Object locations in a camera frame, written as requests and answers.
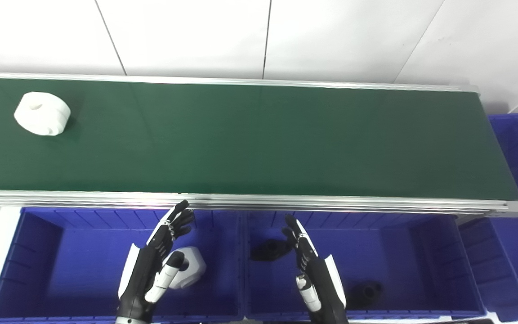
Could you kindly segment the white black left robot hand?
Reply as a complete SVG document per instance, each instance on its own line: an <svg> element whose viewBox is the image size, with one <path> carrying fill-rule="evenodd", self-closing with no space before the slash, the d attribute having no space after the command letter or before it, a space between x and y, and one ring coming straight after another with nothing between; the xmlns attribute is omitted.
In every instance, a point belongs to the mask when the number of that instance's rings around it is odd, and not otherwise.
<svg viewBox="0 0 518 324"><path fill-rule="evenodd" d="M183 252L172 251L174 241L191 231L195 214L183 200L171 208L142 247L132 244L118 289L117 324L151 324L156 304L183 266Z"/></svg>

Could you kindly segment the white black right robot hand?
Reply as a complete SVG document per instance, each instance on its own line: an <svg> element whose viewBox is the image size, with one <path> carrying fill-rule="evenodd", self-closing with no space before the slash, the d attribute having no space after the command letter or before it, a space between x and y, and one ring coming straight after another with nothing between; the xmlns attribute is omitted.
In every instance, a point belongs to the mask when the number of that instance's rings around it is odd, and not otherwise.
<svg viewBox="0 0 518 324"><path fill-rule="evenodd" d="M313 324L347 324L347 298L332 255L319 256L308 232L293 215L285 215L282 228L296 253L296 287Z"/></svg>

